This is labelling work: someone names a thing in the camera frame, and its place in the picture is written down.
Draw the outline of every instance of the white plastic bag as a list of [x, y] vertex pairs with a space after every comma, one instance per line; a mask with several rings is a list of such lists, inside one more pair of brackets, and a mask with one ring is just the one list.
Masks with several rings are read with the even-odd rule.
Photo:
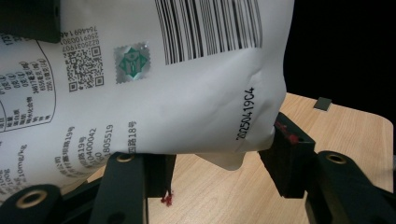
[[0, 201], [116, 151], [267, 149], [293, 1], [61, 1], [62, 40], [1, 35]]

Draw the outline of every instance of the wooden surface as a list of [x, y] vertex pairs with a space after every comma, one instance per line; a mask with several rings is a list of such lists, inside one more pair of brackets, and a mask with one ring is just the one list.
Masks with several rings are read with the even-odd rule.
[[[377, 115], [289, 94], [281, 112], [316, 141], [354, 160], [374, 185], [393, 190], [392, 124]], [[284, 199], [257, 152], [241, 168], [226, 171], [195, 155], [177, 155], [173, 205], [149, 199], [149, 221], [157, 223], [308, 223], [304, 199]]]

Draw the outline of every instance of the barcode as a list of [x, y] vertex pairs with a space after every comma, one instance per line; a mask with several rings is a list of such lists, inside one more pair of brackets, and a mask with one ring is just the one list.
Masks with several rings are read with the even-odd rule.
[[69, 91], [78, 91], [104, 85], [100, 47], [79, 49], [64, 53]]
[[262, 48], [257, 0], [155, 0], [165, 63]]

